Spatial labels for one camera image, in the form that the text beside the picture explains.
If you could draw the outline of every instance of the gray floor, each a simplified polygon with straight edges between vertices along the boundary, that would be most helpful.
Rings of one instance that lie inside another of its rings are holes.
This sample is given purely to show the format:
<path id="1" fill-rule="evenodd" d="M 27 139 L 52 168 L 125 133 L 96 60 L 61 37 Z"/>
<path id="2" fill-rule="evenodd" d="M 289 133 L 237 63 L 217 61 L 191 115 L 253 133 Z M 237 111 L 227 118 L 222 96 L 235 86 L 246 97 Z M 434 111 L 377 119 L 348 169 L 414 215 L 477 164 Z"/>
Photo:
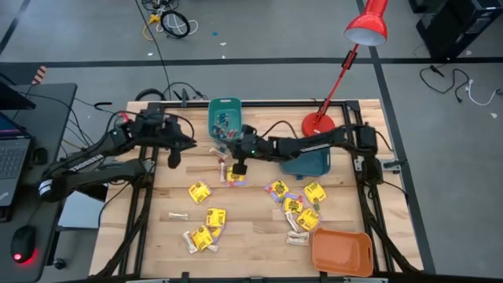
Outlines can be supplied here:
<path id="1" fill-rule="evenodd" d="M 19 0 L 0 1 L 0 36 L 19 7 Z M 165 60 L 220 59 L 222 55 L 229 59 L 344 57 L 351 43 L 343 37 L 343 29 L 358 14 L 358 7 L 355 1 L 330 0 L 181 0 L 179 11 L 198 20 L 200 29 L 178 41 L 159 36 Z M 418 15 L 410 11 L 407 1 L 390 1 L 385 17 L 390 35 L 387 44 L 378 48 L 380 57 L 428 57 L 415 31 Z M 141 29 L 132 1 L 111 0 L 106 5 L 98 0 L 31 1 L 0 62 L 158 60 L 155 46 L 143 39 Z M 464 56 L 503 57 L 502 31 L 503 17 L 467 48 L 471 55 Z M 368 49 L 359 50 L 358 57 L 369 56 Z M 503 157 L 499 149 L 503 97 L 479 107 L 461 91 L 464 103 L 460 105 L 452 92 L 437 94 L 420 81 L 418 73 L 426 67 L 387 64 L 383 70 L 436 271 L 503 277 L 503 216 L 498 203 L 503 177 L 497 171 Z M 442 69 L 446 79 L 430 74 L 426 79 L 438 88 L 448 87 L 453 68 L 463 69 L 475 80 L 472 92 L 481 101 L 503 86 L 503 64 L 447 65 Z M 340 65 L 170 66 L 167 71 L 171 81 L 191 83 L 209 98 L 305 98 L 324 97 Z M 140 90 L 166 87 L 161 67 L 50 68 L 44 83 L 77 83 L 78 98 L 112 101 L 114 109 L 124 108 Z M 373 66 L 354 65 L 336 96 L 380 98 Z M 74 110 L 83 129 L 97 140 L 103 131 L 98 125 L 106 115 L 78 102 Z M 71 133 L 65 137 L 78 142 Z M 41 281 L 85 277 L 95 237 L 93 232 L 64 234 L 57 254 L 68 259 L 69 267 L 61 271 L 49 267 Z"/>

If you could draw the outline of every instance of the yellow snack packet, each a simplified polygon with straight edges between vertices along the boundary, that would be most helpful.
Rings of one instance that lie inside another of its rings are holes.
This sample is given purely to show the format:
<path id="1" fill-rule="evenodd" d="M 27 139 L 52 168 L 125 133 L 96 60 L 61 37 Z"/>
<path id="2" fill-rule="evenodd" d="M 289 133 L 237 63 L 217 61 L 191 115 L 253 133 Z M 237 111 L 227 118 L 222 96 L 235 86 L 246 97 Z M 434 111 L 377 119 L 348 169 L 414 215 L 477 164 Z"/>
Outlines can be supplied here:
<path id="1" fill-rule="evenodd" d="M 192 232 L 190 236 L 199 252 L 203 251 L 210 244 L 213 244 L 213 237 L 205 225 L 199 227 L 197 231 Z"/>
<path id="2" fill-rule="evenodd" d="M 206 214 L 206 225 L 210 227 L 222 227 L 226 224 L 226 210 L 209 208 Z"/>
<path id="3" fill-rule="evenodd" d="M 314 210 L 308 208 L 300 214 L 297 219 L 297 223 L 305 230 L 311 231 L 320 223 L 320 215 Z"/>
<path id="4" fill-rule="evenodd" d="M 198 181 L 189 188 L 189 195 L 196 202 L 196 204 L 200 204 L 201 201 L 203 201 L 212 193 L 213 192 L 211 191 L 210 187 L 203 181 Z"/>
<path id="5" fill-rule="evenodd" d="M 283 202 L 283 211 L 291 211 L 292 213 L 299 214 L 302 211 L 304 200 L 302 196 L 286 193 L 285 201 Z"/>
<path id="6" fill-rule="evenodd" d="M 323 187 L 317 182 L 312 182 L 304 188 L 304 193 L 306 194 L 307 199 L 312 204 L 317 204 L 327 198 Z"/>
<path id="7" fill-rule="evenodd" d="M 288 193 L 288 186 L 281 180 L 276 180 L 264 188 L 271 195 L 274 201 L 281 202 L 285 194 Z"/>
<path id="8" fill-rule="evenodd" d="M 238 175 L 233 173 L 233 167 L 227 167 L 227 186 L 244 186 L 246 182 L 244 181 L 244 175 Z"/>

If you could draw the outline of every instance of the teal container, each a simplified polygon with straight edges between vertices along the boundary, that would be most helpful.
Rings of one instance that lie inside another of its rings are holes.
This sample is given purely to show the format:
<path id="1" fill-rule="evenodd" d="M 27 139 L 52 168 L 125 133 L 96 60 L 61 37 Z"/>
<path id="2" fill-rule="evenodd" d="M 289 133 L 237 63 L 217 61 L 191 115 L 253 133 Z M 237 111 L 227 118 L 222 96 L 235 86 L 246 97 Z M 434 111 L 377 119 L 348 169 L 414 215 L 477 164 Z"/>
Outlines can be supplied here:
<path id="1" fill-rule="evenodd" d="M 327 174 L 330 171 L 330 148 L 301 154 L 294 160 L 281 163 L 280 167 L 283 173 L 295 175 L 297 179 Z"/>
<path id="2" fill-rule="evenodd" d="M 207 129 L 215 141 L 239 138 L 241 120 L 241 100 L 235 97 L 223 97 L 210 101 L 207 110 Z"/>

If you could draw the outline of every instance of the white wrapper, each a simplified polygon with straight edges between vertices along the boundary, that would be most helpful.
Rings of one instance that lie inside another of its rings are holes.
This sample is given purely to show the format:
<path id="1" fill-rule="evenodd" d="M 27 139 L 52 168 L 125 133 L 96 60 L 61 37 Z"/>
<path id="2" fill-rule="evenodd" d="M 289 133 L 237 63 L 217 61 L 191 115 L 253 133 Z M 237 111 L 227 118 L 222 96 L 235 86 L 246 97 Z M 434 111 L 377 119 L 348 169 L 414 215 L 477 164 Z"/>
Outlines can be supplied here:
<path id="1" fill-rule="evenodd" d="M 289 237 L 299 238 L 299 239 L 309 239 L 309 232 L 296 232 L 296 231 L 288 231 L 286 233 Z"/>
<path id="2" fill-rule="evenodd" d="M 291 211 L 285 212 L 286 219 L 288 220 L 288 223 L 290 223 L 290 226 L 292 229 L 296 232 L 299 232 L 299 225 L 297 225 L 296 220 L 293 218 L 293 214 Z"/>
<path id="3" fill-rule="evenodd" d="M 210 148 L 210 153 L 215 154 L 216 156 L 222 158 L 225 160 L 227 158 L 227 155 L 225 153 L 221 153 L 218 149 L 216 148 Z"/>
<path id="4" fill-rule="evenodd" d="M 207 248 L 211 249 L 212 252 L 218 252 L 218 245 L 210 244 Z"/>
<path id="5" fill-rule="evenodd" d="M 309 239 L 288 237 L 286 239 L 286 243 L 287 244 L 296 244 L 296 245 L 309 245 Z"/>
<path id="6" fill-rule="evenodd" d="M 189 220 L 189 215 L 186 214 L 186 213 L 173 213 L 173 212 L 170 212 L 169 218 L 171 218 L 171 219 Z"/>
<path id="7" fill-rule="evenodd" d="M 185 240 L 185 242 L 187 243 L 187 249 L 189 249 L 189 252 L 191 254 L 193 254 L 194 252 L 197 252 L 197 248 L 196 248 L 196 245 L 194 244 L 194 242 L 192 241 L 192 238 L 190 237 L 190 232 L 187 231 L 185 233 L 183 233 L 183 239 Z"/>

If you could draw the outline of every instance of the orange plastic tray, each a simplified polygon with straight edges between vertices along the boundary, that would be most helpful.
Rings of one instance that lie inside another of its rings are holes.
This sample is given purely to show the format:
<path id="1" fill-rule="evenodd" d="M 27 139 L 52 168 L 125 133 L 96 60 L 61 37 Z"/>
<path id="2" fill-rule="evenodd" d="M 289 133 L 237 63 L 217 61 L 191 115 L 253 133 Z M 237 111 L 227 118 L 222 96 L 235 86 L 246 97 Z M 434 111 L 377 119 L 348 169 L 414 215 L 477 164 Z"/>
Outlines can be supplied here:
<path id="1" fill-rule="evenodd" d="M 373 271 L 372 242 L 366 233 L 318 228 L 313 233 L 312 260 L 320 271 L 368 277 Z"/>

